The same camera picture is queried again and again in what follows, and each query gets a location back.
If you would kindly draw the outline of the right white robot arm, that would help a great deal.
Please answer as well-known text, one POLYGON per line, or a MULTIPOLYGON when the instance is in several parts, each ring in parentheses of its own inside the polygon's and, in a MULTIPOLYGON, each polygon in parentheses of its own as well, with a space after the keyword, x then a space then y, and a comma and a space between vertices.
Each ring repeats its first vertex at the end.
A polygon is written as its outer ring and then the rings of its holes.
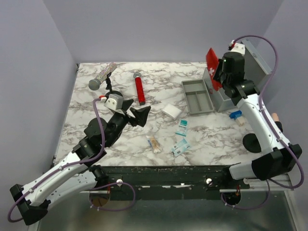
POLYGON ((293 169, 302 154, 298 144, 291 144, 270 116, 253 81, 244 77, 244 57, 229 51, 219 60, 214 80, 220 82, 225 94, 242 111, 260 145, 262 156, 251 162, 229 167, 221 177, 222 185, 233 188, 241 179, 269 180, 293 169))

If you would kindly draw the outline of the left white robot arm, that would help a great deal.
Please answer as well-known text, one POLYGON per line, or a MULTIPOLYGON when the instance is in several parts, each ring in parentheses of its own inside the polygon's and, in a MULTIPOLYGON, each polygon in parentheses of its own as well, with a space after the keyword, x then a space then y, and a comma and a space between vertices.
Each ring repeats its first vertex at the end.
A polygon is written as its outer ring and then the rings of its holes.
POLYGON ((10 188, 14 204, 7 219, 10 223, 23 221, 30 226, 40 221, 57 201, 65 196, 83 190, 102 190, 107 179, 100 173, 94 173, 94 163, 106 155, 121 136, 126 125, 144 127, 150 106, 135 109, 132 99, 111 94, 93 100, 96 117, 84 130, 81 139, 71 152, 58 164, 32 182, 10 188))

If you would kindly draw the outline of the white gauze pack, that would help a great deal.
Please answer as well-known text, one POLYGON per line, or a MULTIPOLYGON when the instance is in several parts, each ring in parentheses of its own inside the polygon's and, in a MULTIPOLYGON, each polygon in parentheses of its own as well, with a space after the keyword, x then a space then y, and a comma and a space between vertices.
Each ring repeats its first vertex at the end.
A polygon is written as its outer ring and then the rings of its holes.
POLYGON ((172 118, 172 119, 177 119, 179 117, 179 115, 182 113, 182 111, 175 107, 174 105, 171 104, 167 104, 163 109, 162 112, 167 115, 168 117, 172 118))

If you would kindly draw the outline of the red first aid pouch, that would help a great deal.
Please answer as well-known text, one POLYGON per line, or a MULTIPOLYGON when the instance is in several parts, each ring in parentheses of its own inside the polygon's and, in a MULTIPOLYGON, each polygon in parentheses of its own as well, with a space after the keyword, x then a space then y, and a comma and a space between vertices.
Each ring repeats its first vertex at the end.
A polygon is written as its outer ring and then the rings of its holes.
POLYGON ((211 79, 212 87, 215 91, 218 91, 220 88, 222 88, 222 84, 214 80, 214 75, 216 73, 219 61, 218 57, 216 56, 214 50, 210 48, 205 56, 206 58, 206 64, 207 64, 207 70, 211 79))

